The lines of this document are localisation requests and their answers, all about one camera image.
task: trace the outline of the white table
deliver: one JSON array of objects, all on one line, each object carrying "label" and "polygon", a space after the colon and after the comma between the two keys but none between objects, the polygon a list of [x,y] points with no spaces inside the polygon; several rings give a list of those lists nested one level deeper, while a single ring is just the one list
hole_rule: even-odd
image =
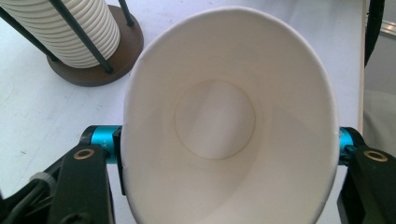
[{"label": "white table", "polygon": [[[118,1],[106,0],[118,6]],[[325,65],[335,91],[340,126],[361,129],[364,1],[145,0],[128,3],[147,46],[189,15],[226,5],[253,7],[296,29]],[[102,87],[74,86],[58,77],[43,53],[0,20],[0,189],[7,197],[74,147],[86,127],[122,124],[126,80]],[[117,168],[108,166],[117,223],[133,223],[120,194]],[[318,223],[339,223],[336,198],[346,169],[339,167]]]}]

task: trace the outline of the black metal rod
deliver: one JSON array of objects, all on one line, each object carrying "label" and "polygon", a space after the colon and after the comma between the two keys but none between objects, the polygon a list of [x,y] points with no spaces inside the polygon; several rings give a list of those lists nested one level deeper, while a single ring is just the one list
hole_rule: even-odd
[{"label": "black metal rod", "polygon": [[78,24],[76,19],[70,13],[69,9],[64,5],[61,0],[49,0],[53,7],[61,14],[64,20],[69,24],[69,26],[73,29],[76,35],[81,39],[82,43],[88,48],[88,50],[92,53],[95,59],[101,64],[107,73],[112,73],[113,68],[108,64],[105,57],[101,54],[99,49],[92,43],[88,35],[82,29],[82,27]]},{"label": "black metal rod", "polygon": [[119,0],[119,2],[120,2],[120,6],[122,8],[122,12],[123,12],[125,20],[126,20],[126,24],[128,26],[133,26],[134,21],[132,20],[131,13],[129,12],[129,9],[128,9],[128,6],[126,5],[125,0]]},{"label": "black metal rod", "polygon": [[23,26],[20,25],[14,18],[12,18],[5,10],[0,7],[0,17],[12,26],[16,31],[23,35],[27,40],[29,40],[33,45],[45,53],[53,62],[57,62],[59,59],[53,55],[40,41],[38,41],[32,34],[29,33]]}]

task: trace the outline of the stack of paper cups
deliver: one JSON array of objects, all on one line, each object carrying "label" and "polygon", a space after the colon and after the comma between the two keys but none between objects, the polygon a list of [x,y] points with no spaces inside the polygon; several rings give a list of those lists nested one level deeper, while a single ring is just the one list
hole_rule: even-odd
[{"label": "stack of paper cups", "polygon": [[[63,0],[105,59],[120,43],[120,29],[104,0]],[[63,63],[75,68],[99,64],[48,0],[0,0],[1,7]]]}]

